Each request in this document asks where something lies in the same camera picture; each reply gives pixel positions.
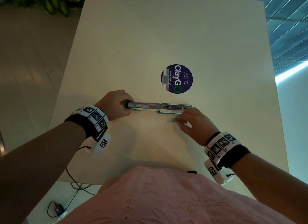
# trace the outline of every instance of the person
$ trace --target person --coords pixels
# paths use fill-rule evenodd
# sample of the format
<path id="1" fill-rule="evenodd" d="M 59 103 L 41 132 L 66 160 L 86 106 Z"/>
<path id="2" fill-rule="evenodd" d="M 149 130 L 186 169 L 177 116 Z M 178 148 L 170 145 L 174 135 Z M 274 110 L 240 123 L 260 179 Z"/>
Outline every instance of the person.
<path id="1" fill-rule="evenodd" d="M 107 93 L 96 107 L 110 121 L 128 116 L 124 90 Z M 219 130 L 197 108 L 176 117 L 180 129 L 206 146 Z M 0 223 L 22 223 L 62 174 L 86 138 L 66 121 L 0 158 Z M 200 174 L 136 167 L 102 185 L 68 214 L 77 223 L 308 223 L 308 185 L 247 153 L 231 166 L 256 200 L 228 191 Z"/>

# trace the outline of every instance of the white table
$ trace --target white table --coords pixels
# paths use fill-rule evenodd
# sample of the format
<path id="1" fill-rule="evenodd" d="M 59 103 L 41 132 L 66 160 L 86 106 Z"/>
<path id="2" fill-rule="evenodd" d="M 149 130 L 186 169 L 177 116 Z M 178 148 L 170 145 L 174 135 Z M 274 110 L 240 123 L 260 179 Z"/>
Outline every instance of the white table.
<path id="1" fill-rule="evenodd" d="M 192 72 L 187 92 L 163 88 L 160 75 L 171 64 Z M 191 104 L 288 171 L 261 1 L 86 0 L 50 128 L 118 89 L 138 102 Z M 195 170 L 212 179 L 204 148 L 173 117 L 141 111 L 110 122 L 103 153 L 78 151 L 69 171 L 78 182 L 98 185 L 138 165 Z M 71 181 L 65 172 L 60 180 Z M 237 178 L 225 187 L 250 195 Z"/>

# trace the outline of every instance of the sticker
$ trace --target sticker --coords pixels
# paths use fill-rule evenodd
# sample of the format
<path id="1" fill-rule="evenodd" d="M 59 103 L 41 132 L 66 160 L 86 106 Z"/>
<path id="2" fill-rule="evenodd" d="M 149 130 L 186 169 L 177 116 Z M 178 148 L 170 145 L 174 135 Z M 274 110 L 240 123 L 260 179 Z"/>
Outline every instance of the sticker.
<path id="1" fill-rule="evenodd" d="M 186 66 L 173 64 L 161 73 L 160 81 L 170 93 L 185 93 L 192 86 L 192 78 Z"/>

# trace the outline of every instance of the pink textured fabric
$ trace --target pink textured fabric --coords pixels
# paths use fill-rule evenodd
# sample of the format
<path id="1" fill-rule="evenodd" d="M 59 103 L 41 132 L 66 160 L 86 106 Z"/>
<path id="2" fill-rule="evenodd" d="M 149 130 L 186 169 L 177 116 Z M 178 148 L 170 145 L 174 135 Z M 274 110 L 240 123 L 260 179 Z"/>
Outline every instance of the pink textured fabric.
<path id="1" fill-rule="evenodd" d="M 203 175 L 136 167 L 106 182 L 61 224 L 294 223 Z"/>

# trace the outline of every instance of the forearm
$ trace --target forearm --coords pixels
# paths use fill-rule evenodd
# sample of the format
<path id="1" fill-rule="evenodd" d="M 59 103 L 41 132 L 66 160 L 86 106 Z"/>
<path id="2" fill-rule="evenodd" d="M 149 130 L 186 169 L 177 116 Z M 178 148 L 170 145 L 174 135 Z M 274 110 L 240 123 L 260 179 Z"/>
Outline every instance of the forearm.
<path id="1" fill-rule="evenodd" d="M 1 157 L 0 223 L 22 223 L 84 139 L 81 126 L 64 122 Z"/>
<path id="2" fill-rule="evenodd" d="M 258 201 L 298 224 L 306 223 L 307 184 L 252 153 L 232 170 Z"/>

